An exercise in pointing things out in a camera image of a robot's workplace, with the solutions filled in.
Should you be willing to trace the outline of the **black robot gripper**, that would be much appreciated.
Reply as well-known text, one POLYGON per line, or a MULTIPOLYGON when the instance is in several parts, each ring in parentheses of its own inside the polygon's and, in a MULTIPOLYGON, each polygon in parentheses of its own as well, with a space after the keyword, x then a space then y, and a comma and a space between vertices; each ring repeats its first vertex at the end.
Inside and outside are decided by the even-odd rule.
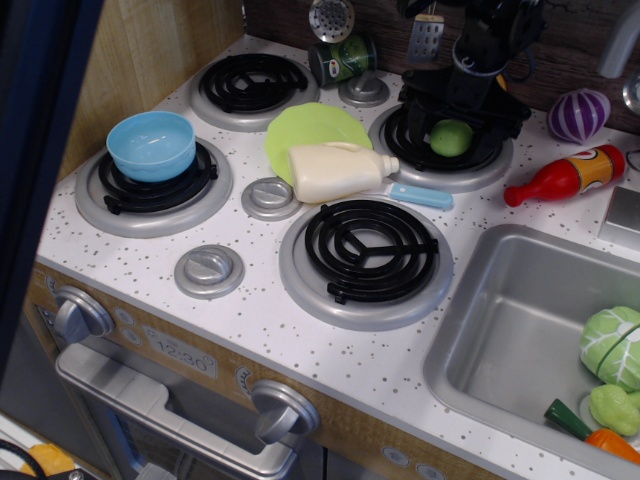
POLYGON ((411 143, 426 149, 439 119, 485 122, 474 132, 471 158, 493 158, 531 116, 530 107, 497 82, 530 45, 531 33, 523 29, 465 29, 452 46, 450 66, 404 72, 399 100, 411 143))

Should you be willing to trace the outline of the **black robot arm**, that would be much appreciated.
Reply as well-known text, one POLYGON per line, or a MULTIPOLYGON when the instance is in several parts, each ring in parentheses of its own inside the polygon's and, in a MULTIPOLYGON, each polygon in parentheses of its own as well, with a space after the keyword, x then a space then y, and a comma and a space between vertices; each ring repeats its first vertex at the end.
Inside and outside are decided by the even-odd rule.
POLYGON ((542 1, 451 1, 465 9, 462 33, 451 49, 452 64, 402 74, 398 144, 407 147, 418 170, 461 170, 488 162, 503 142, 520 134, 531 109, 501 88, 497 76, 527 52, 546 22, 542 1), (460 155, 445 157, 427 144, 443 120, 457 120, 472 130, 471 144, 460 155))

